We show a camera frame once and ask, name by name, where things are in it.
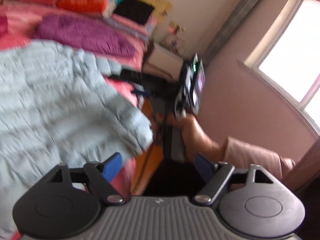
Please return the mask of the pink sleeved forearm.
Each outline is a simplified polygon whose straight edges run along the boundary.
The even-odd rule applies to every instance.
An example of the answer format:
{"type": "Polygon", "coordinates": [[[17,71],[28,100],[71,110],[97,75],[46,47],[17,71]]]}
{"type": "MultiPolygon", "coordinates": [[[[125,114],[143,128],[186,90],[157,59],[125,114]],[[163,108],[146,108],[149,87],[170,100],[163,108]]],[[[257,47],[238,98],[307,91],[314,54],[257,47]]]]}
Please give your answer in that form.
{"type": "Polygon", "coordinates": [[[242,169],[249,168],[251,164],[260,165],[278,180],[282,180],[296,165],[290,158],[282,158],[276,152],[232,137],[228,137],[224,144],[223,161],[242,169]]]}

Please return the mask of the person right hand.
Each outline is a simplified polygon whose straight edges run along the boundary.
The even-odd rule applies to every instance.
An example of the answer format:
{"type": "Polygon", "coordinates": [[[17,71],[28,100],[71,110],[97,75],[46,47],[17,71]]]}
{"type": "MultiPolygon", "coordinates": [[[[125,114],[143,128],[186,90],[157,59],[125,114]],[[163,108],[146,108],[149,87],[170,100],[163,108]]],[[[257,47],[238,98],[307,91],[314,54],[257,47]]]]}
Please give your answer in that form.
{"type": "Polygon", "coordinates": [[[185,146],[185,155],[188,161],[194,161],[196,154],[200,153],[211,162],[223,161],[225,145],[220,146],[203,131],[196,117],[190,113],[177,120],[173,114],[167,117],[167,124],[181,129],[185,146]]]}

